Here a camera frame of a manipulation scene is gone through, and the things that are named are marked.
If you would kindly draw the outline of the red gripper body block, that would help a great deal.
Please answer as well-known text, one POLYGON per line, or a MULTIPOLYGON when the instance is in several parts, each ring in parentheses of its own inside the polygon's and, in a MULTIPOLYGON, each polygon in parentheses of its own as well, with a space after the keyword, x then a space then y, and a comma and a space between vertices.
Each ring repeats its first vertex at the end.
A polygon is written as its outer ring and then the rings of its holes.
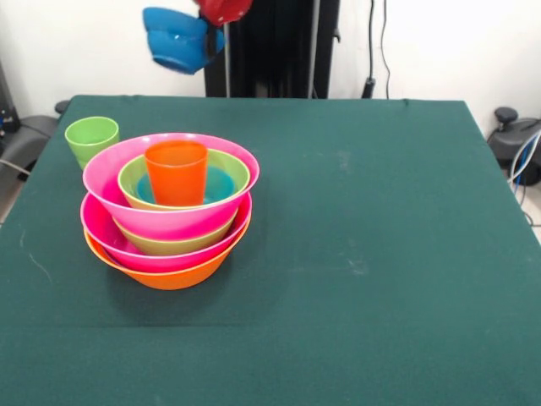
POLYGON ((205 19, 217 27, 238 21, 251 8, 252 0, 195 0, 205 19))

